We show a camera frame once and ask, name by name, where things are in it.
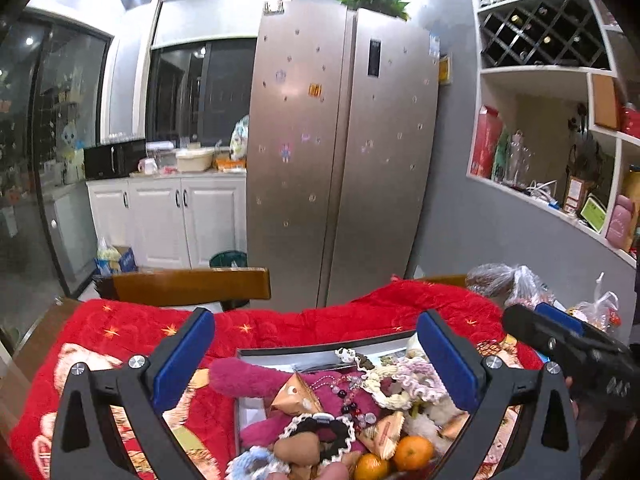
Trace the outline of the clear plastic bag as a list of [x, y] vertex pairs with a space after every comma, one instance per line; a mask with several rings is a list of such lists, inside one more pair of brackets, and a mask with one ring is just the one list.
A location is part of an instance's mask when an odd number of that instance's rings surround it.
[[484, 263], [465, 277], [467, 289], [489, 299], [499, 299], [504, 308], [521, 304], [533, 309], [538, 304], [553, 304], [554, 293], [528, 266]]

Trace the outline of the red teddy bear blanket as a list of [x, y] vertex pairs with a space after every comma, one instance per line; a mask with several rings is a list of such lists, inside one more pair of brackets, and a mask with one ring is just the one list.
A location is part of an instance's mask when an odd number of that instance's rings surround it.
[[[460, 287], [394, 281], [341, 306], [299, 313], [236, 310], [215, 316], [215, 337], [186, 396], [166, 413], [167, 423], [198, 438], [188, 454], [206, 478], [218, 479], [235, 453], [233, 401], [212, 387], [211, 362], [241, 350], [287, 349], [398, 335], [416, 328], [434, 309], [472, 344], [503, 341], [502, 313], [490, 300]], [[65, 323], [35, 374], [9, 446], [32, 479], [49, 475], [55, 412], [70, 367], [84, 361], [94, 370], [119, 366], [134, 354], [149, 354], [174, 334], [188, 312], [105, 299], [84, 302]]]

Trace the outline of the magenta fuzzy scrunchie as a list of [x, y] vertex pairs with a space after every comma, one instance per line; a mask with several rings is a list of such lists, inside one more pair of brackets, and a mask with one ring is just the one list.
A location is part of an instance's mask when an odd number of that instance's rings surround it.
[[238, 358], [209, 364], [209, 387], [229, 398], [273, 398], [291, 373], [253, 365]]

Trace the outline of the pink cream knitted scrunchie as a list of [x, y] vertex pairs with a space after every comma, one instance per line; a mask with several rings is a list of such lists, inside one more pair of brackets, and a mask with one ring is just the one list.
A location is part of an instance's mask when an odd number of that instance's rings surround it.
[[[388, 396], [383, 392], [382, 382], [387, 378], [398, 383], [398, 393]], [[380, 408], [392, 411], [405, 411], [416, 403], [438, 403], [447, 395], [433, 364], [420, 356], [372, 368], [364, 375], [361, 387]]]

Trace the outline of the upper orange mandarin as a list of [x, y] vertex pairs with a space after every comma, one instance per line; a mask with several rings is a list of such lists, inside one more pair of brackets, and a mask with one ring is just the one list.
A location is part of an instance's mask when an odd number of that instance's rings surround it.
[[435, 456], [435, 448], [427, 438], [408, 436], [399, 440], [393, 461], [399, 471], [425, 469]]

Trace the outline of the orange mandarin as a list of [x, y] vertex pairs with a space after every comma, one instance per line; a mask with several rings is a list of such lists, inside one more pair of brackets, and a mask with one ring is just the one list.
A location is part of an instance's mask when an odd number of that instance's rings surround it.
[[408, 436], [399, 440], [393, 461], [399, 471], [425, 469], [435, 456], [435, 448], [427, 438]]
[[382, 460], [373, 453], [363, 454], [356, 463], [354, 480], [385, 480], [392, 472], [388, 460]]

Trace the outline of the wooden chair back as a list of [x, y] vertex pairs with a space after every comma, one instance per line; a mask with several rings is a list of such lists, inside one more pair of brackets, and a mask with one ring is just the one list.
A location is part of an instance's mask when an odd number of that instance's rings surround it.
[[265, 268], [129, 272], [97, 278], [94, 284], [102, 299], [159, 308], [271, 299], [270, 274]]

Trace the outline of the blue white knitted scrunchie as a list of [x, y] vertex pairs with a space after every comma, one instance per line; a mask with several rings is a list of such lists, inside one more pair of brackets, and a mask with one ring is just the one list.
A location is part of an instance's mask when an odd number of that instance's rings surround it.
[[290, 473], [291, 468], [262, 446], [252, 446], [230, 460], [226, 469], [227, 480], [264, 480], [270, 474]]

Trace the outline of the lower orange mandarin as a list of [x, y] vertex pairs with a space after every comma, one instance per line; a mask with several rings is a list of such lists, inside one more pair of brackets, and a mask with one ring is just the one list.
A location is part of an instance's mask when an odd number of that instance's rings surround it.
[[388, 460], [382, 460], [373, 453], [363, 454], [356, 463], [354, 480], [385, 480], [392, 472]]

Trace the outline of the white kitchen cabinet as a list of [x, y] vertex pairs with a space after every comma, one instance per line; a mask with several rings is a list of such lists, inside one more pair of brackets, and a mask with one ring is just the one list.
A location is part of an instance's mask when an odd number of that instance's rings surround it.
[[207, 268], [213, 256], [247, 248], [244, 174], [130, 177], [87, 188], [96, 237], [131, 248], [140, 268]]

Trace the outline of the black rectangular tray box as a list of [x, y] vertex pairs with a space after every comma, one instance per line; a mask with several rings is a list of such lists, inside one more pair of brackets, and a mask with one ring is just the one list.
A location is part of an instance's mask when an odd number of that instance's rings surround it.
[[[418, 337], [407, 333], [384, 336], [349, 344], [325, 344], [305, 348], [282, 348], [266, 350], [241, 350], [239, 359], [245, 364], [263, 367], [270, 372], [285, 375], [299, 374], [314, 393], [320, 393], [329, 385], [332, 373], [352, 373], [355, 369], [346, 361], [348, 352], [362, 354], [375, 366], [396, 365], [405, 368], [410, 360], [425, 360]], [[273, 408], [274, 395], [240, 396], [236, 400], [236, 432], [239, 448], [266, 445], [267, 426], [272, 422], [280, 426], [291, 417]], [[421, 436], [430, 440], [443, 456], [454, 438], [469, 418], [469, 414], [456, 408], [446, 394], [438, 400], [416, 399], [405, 411], [404, 431], [410, 436]]]

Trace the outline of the black microwave oven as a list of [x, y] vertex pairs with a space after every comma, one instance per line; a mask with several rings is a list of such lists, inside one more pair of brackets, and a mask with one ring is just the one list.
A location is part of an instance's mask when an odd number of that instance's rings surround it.
[[145, 156], [145, 140], [142, 139], [85, 148], [86, 179], [126, 178], [138, 171], [139, 162]]

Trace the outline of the cream plastic basin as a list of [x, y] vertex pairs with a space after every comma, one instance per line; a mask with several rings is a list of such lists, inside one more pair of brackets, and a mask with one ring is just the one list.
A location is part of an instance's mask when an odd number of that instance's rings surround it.
[[212, 148], [182, 148], [176, 151], [179, 172], [203, 172], [213, 167], [215, 151]]

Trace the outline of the silver double door refrigerator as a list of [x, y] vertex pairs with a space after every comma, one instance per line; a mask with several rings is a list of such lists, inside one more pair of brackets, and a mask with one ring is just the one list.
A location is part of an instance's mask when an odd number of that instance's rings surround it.
[[292, 2], [260, 22], [247, 255], [266, 307], [344, 304], [409, 265], [430, 171], [439, 40], [400, 18]]

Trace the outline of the glass sliding door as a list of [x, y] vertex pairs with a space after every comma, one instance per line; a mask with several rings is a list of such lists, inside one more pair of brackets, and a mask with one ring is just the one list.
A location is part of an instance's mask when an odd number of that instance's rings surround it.
[[1, 32], [1, 340], [17, 348], [94, 270], [85, 151], [111, 41], [35, 11]]

